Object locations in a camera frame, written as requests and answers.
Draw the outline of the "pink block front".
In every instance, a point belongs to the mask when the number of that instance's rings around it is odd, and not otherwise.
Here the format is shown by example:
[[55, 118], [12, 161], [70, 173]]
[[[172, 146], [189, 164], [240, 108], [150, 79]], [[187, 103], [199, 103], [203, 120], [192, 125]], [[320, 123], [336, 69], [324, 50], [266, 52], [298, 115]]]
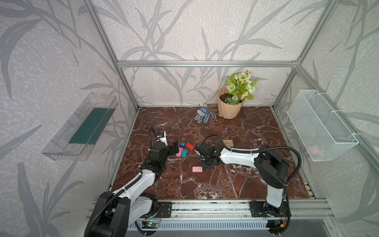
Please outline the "pink block front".
[[194, 167], [192, 167], [192, 172], [193, 173], [201, 173], [201, 172], [203, 172], [203, 167], [201, 167], [201, 166], [194, 166]]

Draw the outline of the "natural wood block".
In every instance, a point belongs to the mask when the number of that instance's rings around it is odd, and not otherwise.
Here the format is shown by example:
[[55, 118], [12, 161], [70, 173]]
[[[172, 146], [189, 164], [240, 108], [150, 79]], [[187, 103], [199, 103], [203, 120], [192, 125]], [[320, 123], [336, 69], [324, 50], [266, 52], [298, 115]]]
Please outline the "natural wood block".
[[233, 148], [234, 147], [234, 142], [233, 140], [223, 140], [224, 144], [227, 146], [227, 147], [231, 147]]

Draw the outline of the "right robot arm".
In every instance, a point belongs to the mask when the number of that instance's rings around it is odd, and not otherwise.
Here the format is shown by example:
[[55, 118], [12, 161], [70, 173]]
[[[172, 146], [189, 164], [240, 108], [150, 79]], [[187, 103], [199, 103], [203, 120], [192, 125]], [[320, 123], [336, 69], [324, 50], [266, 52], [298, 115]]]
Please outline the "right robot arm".
[[[200, 155], [200, 164], [205, 170], [209, 170], [213, 166], [233, 164], [252, 167], [258, 171], [267, 184], [267, 195], [265, 202], [250, 202], [253, 213], [279, 217], [282, 212], [282, 204], [289, 205], [288, 201], [283, 201], [287, 197], [287, 187], [302, 165], [301, 155], [296, 149], [286, 146], [263, 146], [260, 149], [246, 150], [234, 149], [226, 145], [215, 148], [203, 142], [197, 145], [195, 150]], [[297, 156], [298, 163], [291, 174], [288, 174], [289, 163], [277, 150], [288, 150]]]

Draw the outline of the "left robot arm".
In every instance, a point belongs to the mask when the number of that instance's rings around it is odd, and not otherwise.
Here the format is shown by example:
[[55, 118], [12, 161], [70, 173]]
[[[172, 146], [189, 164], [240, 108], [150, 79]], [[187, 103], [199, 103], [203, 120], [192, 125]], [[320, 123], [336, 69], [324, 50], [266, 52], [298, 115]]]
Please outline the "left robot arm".
[[157, 213], [156, 197], [146, 194], [145, 190], [164, 173], [167, 158], [177, 153], [178, 141], [172, 145], [156, 142], [136, 177], [118, 190], [99, 196], [84, 236], [124, 237], [128, 227], [137, 219]]

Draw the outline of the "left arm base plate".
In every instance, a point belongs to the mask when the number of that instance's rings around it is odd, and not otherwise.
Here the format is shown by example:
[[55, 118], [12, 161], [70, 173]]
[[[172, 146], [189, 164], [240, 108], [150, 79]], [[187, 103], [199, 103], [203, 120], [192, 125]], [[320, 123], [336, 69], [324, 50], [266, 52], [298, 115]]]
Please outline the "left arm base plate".
[[156, 216], [162, 218], [170, 218], [172, 213], [173, 202], [170, 201], [154, 201], [148, 216]]

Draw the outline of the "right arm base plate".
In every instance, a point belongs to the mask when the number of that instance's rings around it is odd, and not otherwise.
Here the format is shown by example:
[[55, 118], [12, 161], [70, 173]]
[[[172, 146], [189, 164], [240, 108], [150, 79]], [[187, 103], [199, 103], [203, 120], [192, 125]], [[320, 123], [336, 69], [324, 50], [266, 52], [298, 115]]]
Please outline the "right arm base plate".
[[268, 204], [266, 201], [252, 200], [249, 202], [252, 217], [291, 217], [289, 203], [283, 201], [280, 207]]

